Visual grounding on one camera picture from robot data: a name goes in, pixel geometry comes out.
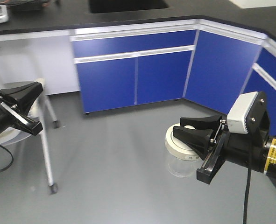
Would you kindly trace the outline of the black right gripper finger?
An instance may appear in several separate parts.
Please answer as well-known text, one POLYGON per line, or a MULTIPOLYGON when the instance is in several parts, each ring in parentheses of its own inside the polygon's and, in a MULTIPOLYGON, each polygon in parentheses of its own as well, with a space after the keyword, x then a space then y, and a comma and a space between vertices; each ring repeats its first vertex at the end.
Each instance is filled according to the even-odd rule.
POLYGON ((202 117, 202 118, 189 118, 189 117, 181 117, 180 118, 180 126, 192 126, 197 130, 216 130, 220 125, 220 120, 222 116, 214 115, 210 117, 202 117))
POLYGON ((216 131, 213 129, 189 129, 182 126, 173 127, 173 136, 189 146, 202 160, 212 149, 211 139, 216 131))

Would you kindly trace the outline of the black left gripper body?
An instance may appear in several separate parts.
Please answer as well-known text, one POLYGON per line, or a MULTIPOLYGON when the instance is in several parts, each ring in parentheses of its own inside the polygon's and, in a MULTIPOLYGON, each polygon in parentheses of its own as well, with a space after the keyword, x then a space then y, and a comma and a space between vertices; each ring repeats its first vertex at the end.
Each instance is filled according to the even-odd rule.
POLYGON ((43 130, 41 122, 22 114, 18 108, 15 110, 12 109, 10 103, 0 97, 0 134, 9 127, 33 136, 36 136, 43 130))

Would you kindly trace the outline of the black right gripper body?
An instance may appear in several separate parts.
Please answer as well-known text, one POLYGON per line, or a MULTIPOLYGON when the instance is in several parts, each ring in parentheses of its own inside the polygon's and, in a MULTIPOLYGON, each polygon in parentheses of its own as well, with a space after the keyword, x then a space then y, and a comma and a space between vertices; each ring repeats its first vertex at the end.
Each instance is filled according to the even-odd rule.
POLYGON ((230 133, 227 123, 220 120, 215 130, 212 149, 209 151, 201 168, 196 171, 197 180, 210 184, 225 161, 241 165, 257 172, 263 172, 266 161, 265 144, 268 140, 269 120, 259 123, 250 122, 254 127, 248 134, 230 133))

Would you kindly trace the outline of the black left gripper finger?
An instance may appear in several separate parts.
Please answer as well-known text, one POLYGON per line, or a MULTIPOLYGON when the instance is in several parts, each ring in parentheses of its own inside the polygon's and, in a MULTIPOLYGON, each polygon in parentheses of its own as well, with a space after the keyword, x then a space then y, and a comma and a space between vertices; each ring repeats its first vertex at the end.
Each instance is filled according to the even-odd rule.
POLYGON ((18 111, 28 114, 33 103, 43 92, 40 82, 32 82, 23 86, 1 89, 0 97, 9 105, 17 105, 18 111))

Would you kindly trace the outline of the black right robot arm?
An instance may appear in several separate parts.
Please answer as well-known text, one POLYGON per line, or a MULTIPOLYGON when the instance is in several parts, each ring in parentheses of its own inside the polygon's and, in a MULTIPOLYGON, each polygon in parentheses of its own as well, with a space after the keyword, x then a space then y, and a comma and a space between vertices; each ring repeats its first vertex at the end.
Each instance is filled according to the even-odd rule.
POLYGON ((276 136, 269 134, 270 120, 265 92, 238 96, 226 118, 180 118, 173 136, 203 161, 196 178, 210 184, 229 161, 276 179, 276 136))

